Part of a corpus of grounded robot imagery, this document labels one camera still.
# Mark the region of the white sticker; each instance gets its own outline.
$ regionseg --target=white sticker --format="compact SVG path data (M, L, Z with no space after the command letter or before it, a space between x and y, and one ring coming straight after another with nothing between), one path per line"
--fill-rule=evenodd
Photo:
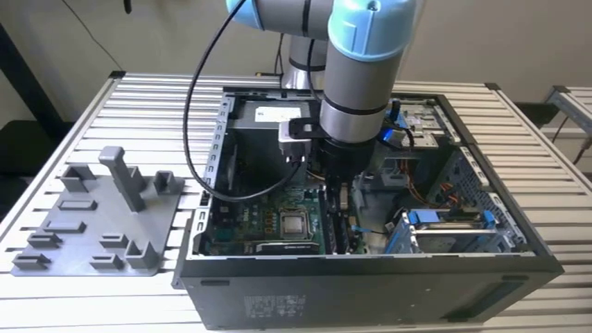
M300 108L279 108L271 106L260 106L255 110L256 123L282 123L294 118L300 118Z
M387 228L388 232L392 232L392 230L395 230L395 223L388 222L388 223L386 224L386 228Z
M411 124L415 124L415 125L419 125L422 123L422 120L415 118L414 116L407 117L406 121L407 121L407 123L411 123Z

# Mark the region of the open computer tower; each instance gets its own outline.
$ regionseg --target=open computer tower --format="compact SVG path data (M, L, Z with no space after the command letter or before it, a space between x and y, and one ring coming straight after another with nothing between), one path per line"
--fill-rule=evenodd
M391 103L415 143L383 133L343 225L314 158L256 201L203 194L174 286L208 329L484 322L563 273L446 97ZM204 179L235 194L274 183L288 172L279 123L319 108L306 91L226 88Z

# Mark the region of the label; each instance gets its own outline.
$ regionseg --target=label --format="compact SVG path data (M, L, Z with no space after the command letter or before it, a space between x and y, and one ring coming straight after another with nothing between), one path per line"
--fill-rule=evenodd
M279 108L274 106L260 106L255 110L256 123L282 123L294 118L300 118L300 108Z
M304 315L306 295L246 296L248 318L291 318Z
M388 223L386 224L386 228L387 228L387 231L388 231L388 232L392 232L392 230L395 230L395 223L388 222Z
M422 124L422 120L418 119L418 118L415 118L414 116L407 117L406 120L407 120L407 123L411 123L411 124L414 124L414 125L419 125L419 124Z

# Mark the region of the aluminum table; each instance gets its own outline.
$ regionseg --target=aluminum table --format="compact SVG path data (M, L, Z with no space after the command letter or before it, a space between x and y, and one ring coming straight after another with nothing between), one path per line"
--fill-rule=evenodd
M184 291L171 288L183 228L202 188L191 179L182 144L190 76L126 74L110 78L67 138L0 223L0 328L15 332L203 332ZM203 172L224 86L278 87L276 78L204 77L190 115L194 160ZM444 94L510 191L566 269L544 288L484 325L344 327L323 332L591 332L592 184L500 90L484 84L399 82L398 92ZM11 260L64 189L70 163L94 173L107 145L123 146L144 175L186 178L168 247L152 277L14 277ZM315 332L314 329L290 332Z

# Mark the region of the cable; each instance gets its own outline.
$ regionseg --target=cable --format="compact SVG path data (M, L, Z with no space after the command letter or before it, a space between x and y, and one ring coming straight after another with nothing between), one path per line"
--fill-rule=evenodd
M123 0L123 8L126 9L126 14L132 13L132 0Z
M430 208L439 208L440 205L428 202L424 197L422 196L422 194L418 192L418 189L415 188L414 185L414 177L411 175L411 170L410 170L410 163L407 162L407 160L403 161L402 163L402 168L403 168L403 172L407 174L407 187L410 190L410 193L412 195L412 197L424 205L427 205Z
M307 170L307 173L311 175L311 177L319 179L320 181L326 181L326 177L323 177L322 175L314 173L311 170Z
M282 45L284 44L284 34L280 33L280 42L278 43L276 63L274 64L274 74L278 75L278 64L280 64L280 75L284 75L284 59L282 57Z
M559 132L562 131L562 128L566 126L566 123L567 123L568 119L570 119L570 117L566 116L566 119L563 120L562 124L559 125L558 132L555 132L554 139L551 139L552 143L555 143L555 140L556 140L556 138L559 136Z
M586 148L580 149L580 152L578 153L576 159L574 160L574 165L576 165L578 162L580 162L582 156L584 155L584 152L586 152Z
M406 207L400 207L400 208L398 209L398 211L392 214L392 217L388 219L390 222L398 218L399 214L402 213L402 211L403 211L404 209L406 209Z
M295 176L296 171L300 167L300 162L296 162L294 164L294 170L290 173L290 175L286 176L275 185L272 185L270 188L264 189L263 191L250 194L248 196L228 196L227 194L218 192L204 182L204 180L198 175L198 171L195 170L195 166L194 166L192 154L190 152L190 106L192 103L192 95L194 95L195 85L198 84L198 78L200 77L202 70L204 69L207 59L210 57L210 54L212 53L212 49L216 46L220 36L224 33L226 27L228 26L232 19L235 18L235 15L238 14L238 11L239 11L240 7L243 6L243 4L246 3L246 1L247 0L240 0L240 2L238 3L235 9L228 14L228 17L227 17L220 29L218 30L218 32L214 36L214 39L210 42L210 45L207 46L204 55L202 56L202 60L199 62L198 68L195 70L192 82L190 84L190 89L187 92L186 106L183 108L183 152L186 153L187 167L190 168L190 172L192 173L195 180L198 181L199 185L202 185L204 190L208 191L210 194L212 194L218 199L220 199L223 201L234 202L234 203L258 198L259 196L263 196L263 195L271 193L275 189L279 189L292 179L292 177Z
M374 233L374 234L388 234L387 232L375 231L375 230L368 229L368 228L358 227L356 225L352 225L352 230L358 231L358 232L370 232L370 233Z
M403 131L406 132L406 134L407 134L407 138L410 139L410 150L414 149L414 148L415 148L415 137L414 137L414 132L412 132L408 128L404 128L404 127L396 126L396 125L394 125L394 124L391 124L391 123L387 123L387 122L386 122L386 124L387 124L388 128L391 128L392 130L403 130ZM382 139L380 134L376 136L376 140L379 141L379 143L380 143L383 146L388 147L392 151L400 151L400 148L399 148L399 147L396 147L394 144L391 144L390 142L387 142L387 141L384 141L384 140Z
M315 49L315 40L311 40L311 46L308 46L308 56L307 56L307 79L308 79L308 86L311 88L311 94L312 97L315 97L315 100L320 103L322 99L319 95L316 94L315 85L312 83L312 73L311 73L311 62L312 62L312 50Z
M87 33L91 36L92 41L99 45L99 47L102 48L102 50L106 52L106 54L110 56L111 60L115 62L115 65L118 66L119 70L123 71L123 67L119 64L118 60L115 60L114 56L111 55L110 51L103 47L102 43L99 43L99 41L96 40L95 36L91 33L90 27L84 24L83 19L80 18L80 16L78 16L78 13L75 12L74 8L71 7L71 5L68 4L68 2L66 2L66 0L62 0L62 2L66 4L66 7L68 7L68 9L71 10L72 14L75 15L78 21L80 22L80 24L83 24L84 30L87 30Z
M448 199L455 202L455 204L459 204L459 197L455 195L455 186L450 182L444 182L440 184L440 189L443 189L443 195L448 196Z

